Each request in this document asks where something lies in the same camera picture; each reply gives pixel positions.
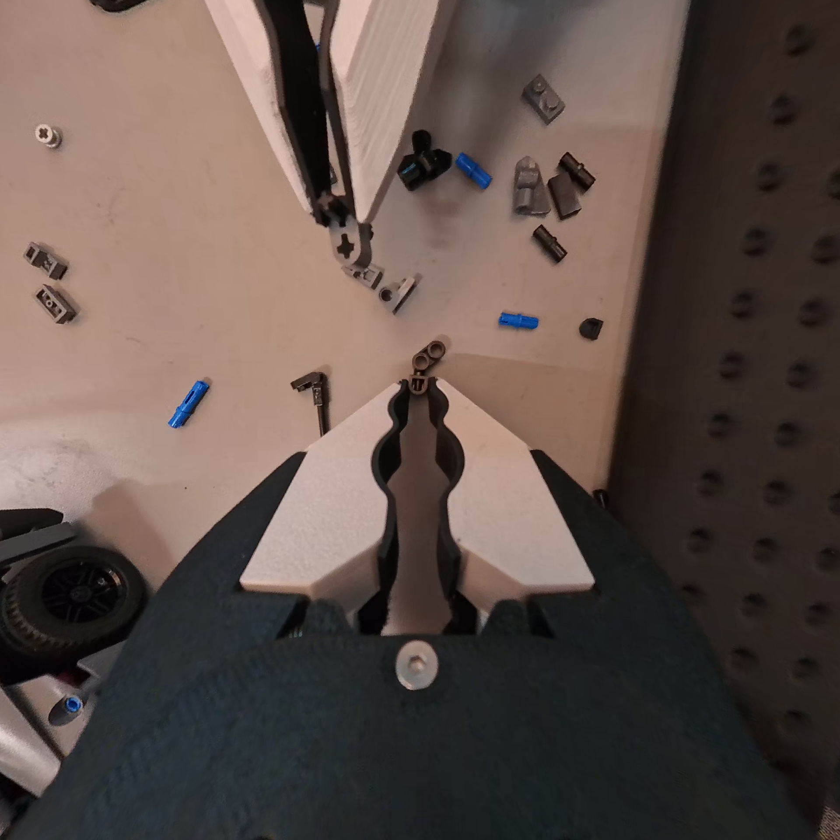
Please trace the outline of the black lego pin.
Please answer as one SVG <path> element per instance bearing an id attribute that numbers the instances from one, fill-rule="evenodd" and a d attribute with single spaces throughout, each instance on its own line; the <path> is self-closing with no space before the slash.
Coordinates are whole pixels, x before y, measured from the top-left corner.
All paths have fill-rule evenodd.
<path id="1" fill-rule="evenodd" d="M 588 192 L 595 183 L 595 176 L 587 169 L 585 164 L 578 161 L 570 152 L 566 152 L 561 156 L 559 168 L 584 193 Z"/>
<path id="2" fill-rule="evenodd" d="M 532 239 L 555 265 L 561 263 L 568 254 L 560 241 L 542 224 L 532 231 Z"/>

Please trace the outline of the grey two-stud lego plate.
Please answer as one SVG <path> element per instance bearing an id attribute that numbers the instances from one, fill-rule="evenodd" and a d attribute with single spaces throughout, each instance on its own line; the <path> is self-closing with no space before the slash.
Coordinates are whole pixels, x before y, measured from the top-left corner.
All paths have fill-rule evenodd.
<path id="1" fill-rule="evenodd" d="M 521 98 L 545 125 L 551 125 L 565 110 L 564 100 L 540 73 L 525 85 Z"/>

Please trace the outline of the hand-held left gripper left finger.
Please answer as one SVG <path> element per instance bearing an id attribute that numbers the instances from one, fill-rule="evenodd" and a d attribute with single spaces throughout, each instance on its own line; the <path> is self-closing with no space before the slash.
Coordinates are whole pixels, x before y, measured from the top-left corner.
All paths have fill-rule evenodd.
<path id="1" fill-rule="evenodd" d="M 382 632 L 399 556 L 389 481 L 407 419 L 402 380 L 308 447 L 240 576 L 244 590 L 336 602 L 363 634 Z"/>

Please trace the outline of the dark grey lego bracket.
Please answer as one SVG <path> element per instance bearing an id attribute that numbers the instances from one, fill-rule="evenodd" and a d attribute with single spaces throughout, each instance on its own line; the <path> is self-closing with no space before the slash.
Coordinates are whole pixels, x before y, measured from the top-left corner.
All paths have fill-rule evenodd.
<path id="1" fill-rule="evenodd" d="M 68 324 L 77 317 L 78 310 L 56 287 L 44 284 L 35 292 L 35 299 L 51 321 L 58 325 Z"/>
<path id="2" fill-rule="evenodd" d="M 69 269 L 69 264 L 51 249 L 29 242 L 24 258 L 33 267 L 42 270 L 51 280 L 62 280 Z"/>

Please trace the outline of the grey lego sports car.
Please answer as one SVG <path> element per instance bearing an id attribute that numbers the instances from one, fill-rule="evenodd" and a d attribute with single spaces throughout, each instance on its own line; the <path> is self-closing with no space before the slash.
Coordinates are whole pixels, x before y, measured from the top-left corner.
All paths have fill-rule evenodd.
<path id="1" fill-rule="evenodd" d="M 1 512 L 2 832 L 89 723 L 146 603 L 142 574 L 50 508 Z"/>

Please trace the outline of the dark grey lego slope tile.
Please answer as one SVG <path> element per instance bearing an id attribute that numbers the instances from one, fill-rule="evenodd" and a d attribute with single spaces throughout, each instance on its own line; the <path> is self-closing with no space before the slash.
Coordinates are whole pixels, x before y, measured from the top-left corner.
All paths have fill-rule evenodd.
<path id="1" fill-rule="evenodd" d="M 549 178 L 547 188 L 560 220 L 570 219 L 581 210 L 581 202 L 571 175 L 562 171 Z"/>

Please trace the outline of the grey lego slope piece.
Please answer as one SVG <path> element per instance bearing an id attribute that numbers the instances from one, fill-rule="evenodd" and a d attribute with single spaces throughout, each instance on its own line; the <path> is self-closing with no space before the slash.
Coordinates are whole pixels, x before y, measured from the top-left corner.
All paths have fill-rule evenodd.
<path id="1" fill-rule="evenodd" d="M 522 157 L 514 171 L 512 211 L 516 215 L 545 217 L 551 211 L 548 189 L 538 163 L 531 156 Z"/>

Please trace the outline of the black lego connector with blue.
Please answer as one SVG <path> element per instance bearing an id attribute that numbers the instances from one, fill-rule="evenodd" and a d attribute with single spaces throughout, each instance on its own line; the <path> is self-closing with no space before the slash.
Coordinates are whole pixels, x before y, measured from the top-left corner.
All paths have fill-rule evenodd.
<path id="1" fill-rule="evenodd" d="M 430 132 L 419 129 L 412 134 L 413 151 L 399 162 L 396 173 L 408 192 L 414 192 L 421 186 L 446 173 L 453 156 L 446 150 L 433 147 Z"/>

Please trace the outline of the black lego axle with elbow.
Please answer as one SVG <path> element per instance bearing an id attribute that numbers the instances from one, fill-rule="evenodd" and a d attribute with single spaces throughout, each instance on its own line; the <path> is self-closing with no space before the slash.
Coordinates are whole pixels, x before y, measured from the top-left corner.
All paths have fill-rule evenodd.
<path id="1" fill-rule="evenodd" d="M 323 437 L 329 425 L 329 378 L 323 371 L 311 371 L 290 383 L 296 392 L 310 392 L 318 417 L 319 435 Z"/>

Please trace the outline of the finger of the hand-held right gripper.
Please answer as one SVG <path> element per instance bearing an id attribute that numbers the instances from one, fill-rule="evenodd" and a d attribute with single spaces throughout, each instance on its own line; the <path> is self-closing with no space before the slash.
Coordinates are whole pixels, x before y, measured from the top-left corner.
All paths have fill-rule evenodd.
<path id="1" fill-rule="evenodd" d="M 332 200 L 320 54 L 302 1 L 208 1 L 245 95 L 303 208 Z"/>
<path id="2" fill-rule="evenodd" d="M 454 2 L 341 1 L 325 7 L 332 72 L 354 215 L 373 222 L 416 100 L 424 96 Z"/>

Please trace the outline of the small dark lego pin connector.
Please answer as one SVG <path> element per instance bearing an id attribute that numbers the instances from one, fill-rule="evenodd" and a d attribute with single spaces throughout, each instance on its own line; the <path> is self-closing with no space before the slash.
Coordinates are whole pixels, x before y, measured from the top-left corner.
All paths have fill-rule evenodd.
<path id="1" fill-rule="evenodd" d="M 412 359 L 413 372 L 408 379 L 410 393 L 414 396 L 422 396 L 426 393 L 430 371 L 445 357 L 446 351 L 445 343 L 436 339 L 414 354 Z"/>

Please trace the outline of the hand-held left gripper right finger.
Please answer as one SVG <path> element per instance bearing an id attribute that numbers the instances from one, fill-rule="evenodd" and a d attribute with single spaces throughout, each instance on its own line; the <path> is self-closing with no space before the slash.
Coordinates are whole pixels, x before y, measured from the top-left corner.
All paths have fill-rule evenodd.
<path id="1" fill-rule="evenodd" d="M 447 481 L 436 540 L 447 631 L 473 634 L 500 602 L 589 592 L 594 575 L 530 447 L 444 379 L 427 405 Z"/>

